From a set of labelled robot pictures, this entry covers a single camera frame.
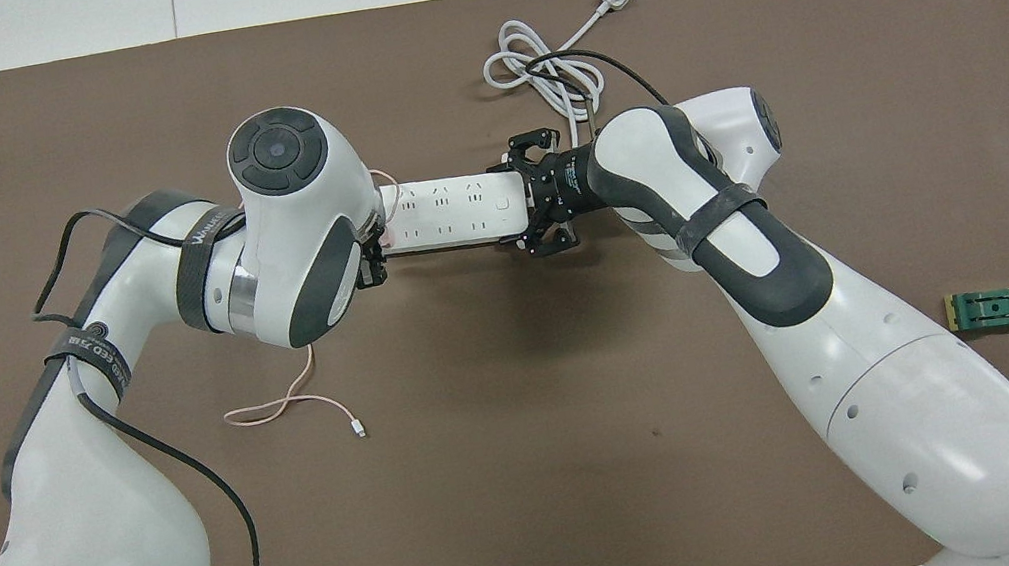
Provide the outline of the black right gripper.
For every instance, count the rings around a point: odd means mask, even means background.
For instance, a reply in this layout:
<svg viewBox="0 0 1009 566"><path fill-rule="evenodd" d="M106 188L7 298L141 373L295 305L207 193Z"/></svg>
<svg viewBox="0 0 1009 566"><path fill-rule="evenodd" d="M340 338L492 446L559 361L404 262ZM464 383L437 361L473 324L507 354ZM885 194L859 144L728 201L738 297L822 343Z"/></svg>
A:
<svg viewBox="0 0 1009 566"><path fill-rule="evenodd" d="M490 174L538 168L532 178L536 204L547 220L534 218L521 233L498 241L499 245L513 245L533 258L557 255L577 247L580 239L569 219L607 207L589 185L592 145L557 155L559 139L559 132L547 127L522 132L509 138L509 146L499 163L487 167Z"/></svg>

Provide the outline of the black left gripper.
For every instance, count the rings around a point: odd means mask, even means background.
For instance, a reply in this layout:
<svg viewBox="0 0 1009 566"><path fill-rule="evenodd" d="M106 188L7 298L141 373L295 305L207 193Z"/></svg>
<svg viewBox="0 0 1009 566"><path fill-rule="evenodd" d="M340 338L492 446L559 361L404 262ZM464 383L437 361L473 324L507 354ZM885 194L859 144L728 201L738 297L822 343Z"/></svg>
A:
<svg viewBox="0 0 1009 566"><path fill-rule="evenodd" d="M389 246L390 240L386 240L388 219L383 214L377 215L373 222L372 236L374 242L364 243L360 247L358 273L356 273L356 288L361 290L374 289L376 286L387 281L388 273L385 267L386 256L383 246Z"/></svg>

